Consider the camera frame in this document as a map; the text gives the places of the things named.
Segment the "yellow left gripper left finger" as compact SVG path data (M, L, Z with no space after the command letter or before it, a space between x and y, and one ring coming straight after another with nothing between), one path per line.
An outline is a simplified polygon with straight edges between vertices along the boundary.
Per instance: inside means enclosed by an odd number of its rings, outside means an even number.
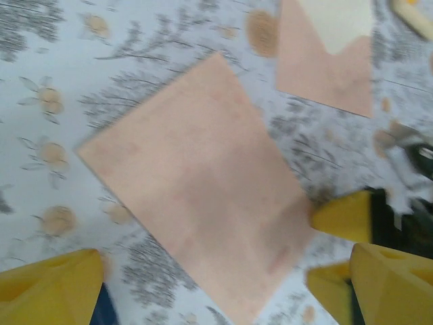
M1 272L1 323L89 324L103 279L96 249Z

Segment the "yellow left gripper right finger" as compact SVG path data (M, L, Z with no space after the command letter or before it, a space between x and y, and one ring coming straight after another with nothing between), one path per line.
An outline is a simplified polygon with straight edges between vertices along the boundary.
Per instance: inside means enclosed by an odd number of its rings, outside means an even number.
M350 276L366 324L432 323L432 260L355 244Z

